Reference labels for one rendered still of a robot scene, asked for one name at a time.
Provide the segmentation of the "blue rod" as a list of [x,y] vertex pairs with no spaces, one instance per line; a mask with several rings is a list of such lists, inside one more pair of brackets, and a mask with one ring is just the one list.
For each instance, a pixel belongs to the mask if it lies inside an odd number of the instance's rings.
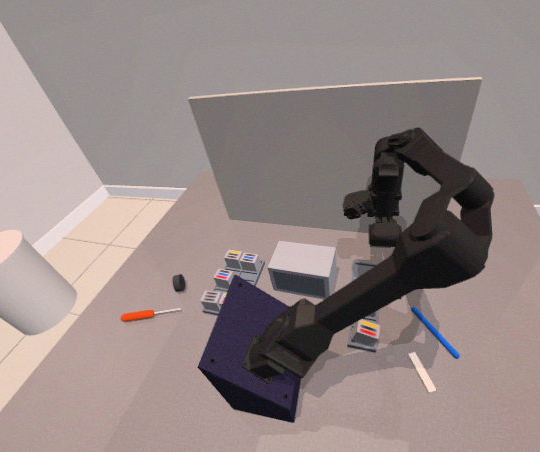
[[459,358],[460,354],[452,348],[452,346],[449,344],[449,342],[442,335],[440,335],[436,331],[436,329],[433,327],[433,325],[422,314],[420,314],[420,312],[415,307],[412,307],[411,311],[417,317],[419,317],[421,322],[434,334],[434,337],[437,338],[447,348],[446,350],[450,354],[452,354],[455,358]]

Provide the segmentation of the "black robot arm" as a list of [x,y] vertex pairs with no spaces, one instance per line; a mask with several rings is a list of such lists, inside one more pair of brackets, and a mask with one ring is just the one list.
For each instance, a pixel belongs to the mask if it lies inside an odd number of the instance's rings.
[[[493,187],[421,128],[376,143],[369,190],[347,194],[344,215],[373,217],[371,186],[385,193],[399,190],[404,162],[441,187],[422,201],[392,255],[321,303],[301,299],[288,307],[262,335],[252,336],[243,368],[267,384],[285,369],[304,378],[338,331],[413,290],[447,288],[482,272],[492,241]],[[452,198],[462,206],[460,220],[447,210]]]

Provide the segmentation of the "grey flat panel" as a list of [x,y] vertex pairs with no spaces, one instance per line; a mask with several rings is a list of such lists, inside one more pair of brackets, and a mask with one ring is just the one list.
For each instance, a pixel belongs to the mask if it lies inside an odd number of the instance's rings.
[[[376,143],[421,128],[461,160],[481,77],[291,88],[188,99],[229,219],[368,233],[344,199],[367,190]],[[405,162],[405,231],[440,190]]]

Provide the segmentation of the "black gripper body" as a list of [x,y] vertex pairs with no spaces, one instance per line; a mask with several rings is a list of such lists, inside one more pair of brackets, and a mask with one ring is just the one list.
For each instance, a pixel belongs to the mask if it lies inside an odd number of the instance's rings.
[[385,193],[379,192],[371,186],[370,197],[375,223],[369,226],[369,245],[395,247],[402,233],[402,227],[393,219],[393,216],[399,216],[399,200],[402,200],[401,188],[395,192]]

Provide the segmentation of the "orange-handled screwdriver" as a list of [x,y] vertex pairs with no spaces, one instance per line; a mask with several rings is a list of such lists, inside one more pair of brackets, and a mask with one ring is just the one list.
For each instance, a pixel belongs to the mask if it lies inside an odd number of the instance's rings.
[[158,312],[154,312],[153,310],[147,310],[147,311],[124,314],[121,316],[121,319],[122,321],[136,321],[136,320],[152,318],[154,314],[177,311],[177,310],[181,310],[181,308],[158,311]]

